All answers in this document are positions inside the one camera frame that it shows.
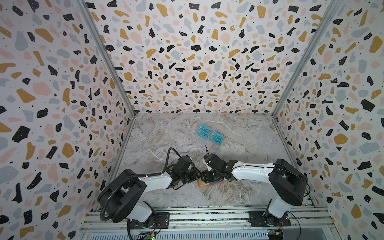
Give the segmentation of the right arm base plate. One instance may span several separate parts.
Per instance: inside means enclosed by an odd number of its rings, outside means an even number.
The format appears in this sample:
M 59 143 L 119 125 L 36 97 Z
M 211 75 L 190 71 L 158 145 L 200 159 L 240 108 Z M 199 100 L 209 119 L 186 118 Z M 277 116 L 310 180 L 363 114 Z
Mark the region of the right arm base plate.
M 252 227 L 290 227 L 291 222 L 288 213 L 285 212 L 282 218 L 277 218 L 265 211 L 249 211 L 248 222 Z

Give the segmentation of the orange card wallet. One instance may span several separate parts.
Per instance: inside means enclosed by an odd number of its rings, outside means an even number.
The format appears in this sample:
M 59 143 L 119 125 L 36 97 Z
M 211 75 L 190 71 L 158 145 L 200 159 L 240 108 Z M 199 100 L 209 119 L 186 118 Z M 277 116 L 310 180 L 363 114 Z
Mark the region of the orange card wallet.
M 213 187 L 215 185 L 221 184 L 222 181 L 214 181 L 214 182 L 211 182 L 211 183 L 206 183 L 206 185 L 201 185 L 199 183 L 199 180 L 198 180 L 197 183 L 198 183 L 198 188 L 208 188 L 208 187 Z

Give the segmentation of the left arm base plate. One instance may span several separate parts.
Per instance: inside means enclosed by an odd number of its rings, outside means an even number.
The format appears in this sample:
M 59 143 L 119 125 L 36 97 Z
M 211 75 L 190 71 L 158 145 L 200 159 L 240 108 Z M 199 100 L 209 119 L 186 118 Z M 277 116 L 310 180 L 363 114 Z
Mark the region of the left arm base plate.
M 129 227 L 131 230 L 154 230 L 168 229 L 170 223 L 170 213 L 154 213 L 143 223 L 137 220 L 130 220 Z

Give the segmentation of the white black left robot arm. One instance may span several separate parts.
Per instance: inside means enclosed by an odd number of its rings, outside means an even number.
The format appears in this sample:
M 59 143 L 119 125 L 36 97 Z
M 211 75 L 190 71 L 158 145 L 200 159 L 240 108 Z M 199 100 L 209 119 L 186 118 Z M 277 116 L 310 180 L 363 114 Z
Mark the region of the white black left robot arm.
M 119 223 L 128 220 L 148 229 L 160 222 L 158 213 L 146 201 L 140 202 L 143 194 L 173 189 L 197 181 L 201 172 L 189 156 L 181 156 L 175 164 L 165 166 L 161 172 L 137 174 L 131 169 L 120 173 L 98 196 L 101 205 L 101 221 Z

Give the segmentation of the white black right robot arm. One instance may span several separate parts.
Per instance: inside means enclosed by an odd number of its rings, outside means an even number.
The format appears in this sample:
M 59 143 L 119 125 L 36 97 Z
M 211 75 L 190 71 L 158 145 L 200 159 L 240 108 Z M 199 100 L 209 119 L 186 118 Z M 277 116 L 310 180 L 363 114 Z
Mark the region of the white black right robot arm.
M 225 162 L 215 154 L 204 155 L 207 167 L 201 180 L 216 181 L 250 180 L 271 184 L 277 196 L 270 201 L 265 217 L 281 219 L 292 207 L 300 207 L 306 196 L 308 178 L 284 159 L 269 164 L 247 164 L 231 160 Z

